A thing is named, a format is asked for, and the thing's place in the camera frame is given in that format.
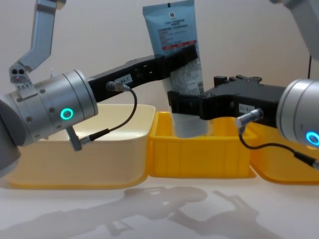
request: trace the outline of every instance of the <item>red stripe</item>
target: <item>red stripe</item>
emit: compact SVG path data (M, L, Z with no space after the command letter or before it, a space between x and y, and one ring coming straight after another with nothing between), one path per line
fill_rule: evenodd
M170 49L173 49L173 48L178 48L178 47L182 47L182 46L188 46L188 45L195 44L196 42L197 42L197 40L193 40L193 41L185 41L185 42L182 42L182 43L179 43L179 44L173 44L173 45L170 45L170 46L163 46L162 50L166 51L166 50L170 50Z

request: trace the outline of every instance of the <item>white table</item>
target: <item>white table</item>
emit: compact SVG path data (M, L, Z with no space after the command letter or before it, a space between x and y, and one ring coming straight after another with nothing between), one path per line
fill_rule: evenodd
M318 239L319 186L148 178L126 190L0 188L0 239Z

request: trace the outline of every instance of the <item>yellow plastic bin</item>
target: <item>yellow plastic bin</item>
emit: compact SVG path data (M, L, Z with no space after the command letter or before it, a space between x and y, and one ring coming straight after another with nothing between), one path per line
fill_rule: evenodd
M133 105L98 105L99 114L74 126L79 137L125 121ZM66 131L22 147L17 168L6 180L18 188L124 188L147 177L147 139L155 107L138 105L122 128L74 152Z
M239 141L233 118L213 121L214 136L181 139L172 136L169 113L157 112L149 135L149 174L176 178L247 178L252 151ZM247 129L244 139L257 137Z
M319 151L283 138L276 128L250 123L248 129L258 136L258 144L276 142L287 145L301 153L319 160ZM267 147L254 150L251 160L254 170L265 180L283 184L319 184L319 172L298 159L287 150Z

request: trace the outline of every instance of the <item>label sticker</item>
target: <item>label sticker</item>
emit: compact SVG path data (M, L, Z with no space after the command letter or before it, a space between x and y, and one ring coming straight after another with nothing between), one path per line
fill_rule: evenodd
M130 82L133 82L133 79L130 74L117 78L114 82L120 82L123 85L126 85Z
M254 106L249 106L249 105L244 105L244 104L239 104L239 112L243 114L247 114L250 111L253 111L255 109Z

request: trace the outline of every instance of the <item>white plastic container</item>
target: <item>white plastic container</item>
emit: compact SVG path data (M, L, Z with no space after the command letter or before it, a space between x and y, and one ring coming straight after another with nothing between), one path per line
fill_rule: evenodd
M98 105L99 114L74 126L84 137L125 121L133 105ZM138 105L122 128L74 152L66 131L22 147L18 167L6 180L20 188L122 188L147 177L147 139L155 107Z

